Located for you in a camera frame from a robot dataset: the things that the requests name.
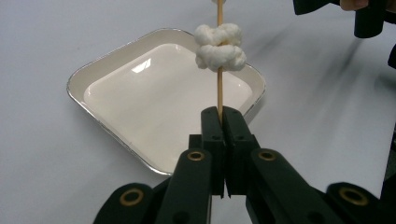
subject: white tray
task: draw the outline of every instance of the white tray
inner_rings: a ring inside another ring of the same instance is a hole
[[[170,175],[200,113],[216,105],[216,74],[195,64],[193,36],[176,29],[145,35],[78,69],[70,97],[151,170]],[[246,65],[223,73],[224,104],[245,114],[265,81]]]

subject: wooden skewer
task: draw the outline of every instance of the wooden skewer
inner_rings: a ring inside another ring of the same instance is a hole
[[[222,5],[223,0],[218,0],[218,26],[222,25]],[[218,69],[218,114],[220,124],[222,124],[222,112],[223,112],[223,89],[222,89],[222,67]]]

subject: square dish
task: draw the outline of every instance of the square dish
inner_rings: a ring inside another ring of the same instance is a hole
[[[197,67],[197,48],[187,32],[154,31],[78,69],[67,92],[148,168],[170,175],[201,132],[201,111],[217,103],[217,76]],[[264,90],[250,65],[223,73],[223,102],[244,115]]]

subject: white table surface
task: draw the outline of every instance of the white table surface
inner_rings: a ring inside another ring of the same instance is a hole
[[[379,197],[396,121],[396,27],[357,39],[354,12],[295,16],[289,0],[229,0],[247,61],[267,82],[247,118],[313,187]],[[108,196],[152,173],[66,93],[82,65],[159,28],[216,25],[207,1],[0,2],[0,223],[92,223]],[[249,223],[243,197],[214,199],[212,223]]]

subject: table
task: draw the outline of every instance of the table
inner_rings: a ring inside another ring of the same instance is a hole
[[[262,147],[313,187],[359,185],[379,197],[396,121],[396,29],[353,36],[354,13],[328,5],[295,16],[287,0],[227,1],[247,61],[267,82],[248,115]],[[92,223],[107,197],[165,179],[146,168],[67,95],[82,65],[159,28],[216,25],[210,1],[0,3],[0,222]],[[243,197],[214,198],[212,223],[249,223]]]

